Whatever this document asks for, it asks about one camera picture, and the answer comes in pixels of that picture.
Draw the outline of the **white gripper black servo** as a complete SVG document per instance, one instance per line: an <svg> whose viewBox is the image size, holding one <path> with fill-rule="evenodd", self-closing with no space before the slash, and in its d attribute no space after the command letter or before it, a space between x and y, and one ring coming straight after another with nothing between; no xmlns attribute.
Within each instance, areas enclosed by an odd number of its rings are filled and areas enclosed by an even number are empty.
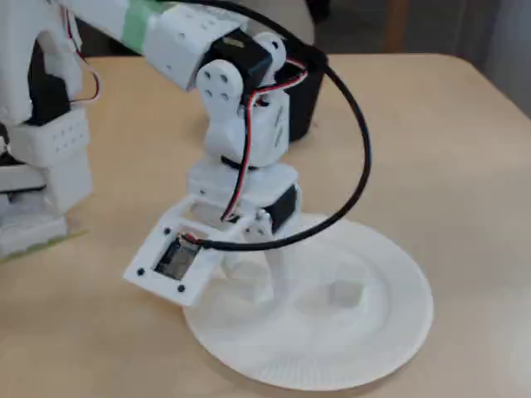
<svg viewBox="0 0 531 398"><path fill-rule="evenodd" d="M222 221L238 171L213 160L201 160L188 171L188 192L200 202L192 207L193 215L202 223L224 228L223 242L256 244L288 237L297 231L302 192L299 174L291 166L276 163L249 171L244 177L236 206ZM295 274L291 269L290 250L266 250L274 301L295 299ZM242 252L226 252L222 273L231 278L242 265Z"/></svg>

